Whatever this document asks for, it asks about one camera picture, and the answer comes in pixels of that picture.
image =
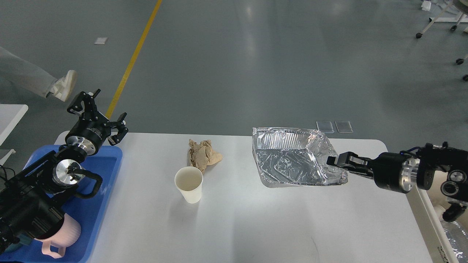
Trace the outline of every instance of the crumpled brown paper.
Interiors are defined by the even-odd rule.
[[[197,167],[202,173],[205,172],[206,166],[213,165],[223,159],[223,156],[211,147],[211,140],[197,144],[189,139],[189,146],[190,165]]]

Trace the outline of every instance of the pink mug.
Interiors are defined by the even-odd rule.
[[[42,242],[42,254],[53,258],[65,255],[65,249],[73,245],[81,234],[80,224],[68,214],[65,214],[62,227],[53,236],[46,239],[36,239]],[[58,252],[51,251],[51,246],[58,248]]]

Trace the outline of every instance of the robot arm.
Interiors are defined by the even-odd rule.
[[[51,151],[11,179],[4,179],[5,189],[0,192],[0,254],[17,243],[20,234],[38,239],[51,237],[62,227],[65,212],[61,206],[68,199],[86,199],[98,193],[102,178],[81,163],[88,155],[98,153],[107,138],[115,145],[128,132],[126,113],[111,122],[97,110],[94,99],[99,92],[80,92],[74,98],[67,111],[79,115],[79,119],[58,152]],[[118,133],[111,136],[114,128]],[[90,193],[77,191],[84,177],[95,181]]]
[[[448,147],[447,142],[442,146],[427,143],[424,147],[399,153],[381,153],[375,159],[346,152],[338,157],[330,156],[327,164],[373,179],[380,188],[404,194],[412,189],[414,183],[418,188],[428,190],[432,186],[434,172],[446,172],[447,180],[440,190],[451,206],[443,214],[444,220],[456,220],[468,205],[468,152]]]

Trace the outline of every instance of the white table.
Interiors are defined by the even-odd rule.
[[[0,145],[5,141],[27,111],[27,105],[0,104]]]
[[[224,155],[194,205],[174,186],[189,139],[211,139]],[[378,140],[330,141],[339,153],[387,150]],[[124,158],[89,262],[431,262],[405,195],[369,179],[266,188],[247,136],[128,133],[118,146]]]

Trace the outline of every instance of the mug handle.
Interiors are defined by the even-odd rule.
[[[65,256],[65,249],[66,248],[59,248],[58,253],[51,251],[51,242],[45,241],[42,243],[42,254],[49,255],[53,258],[61,258]]]

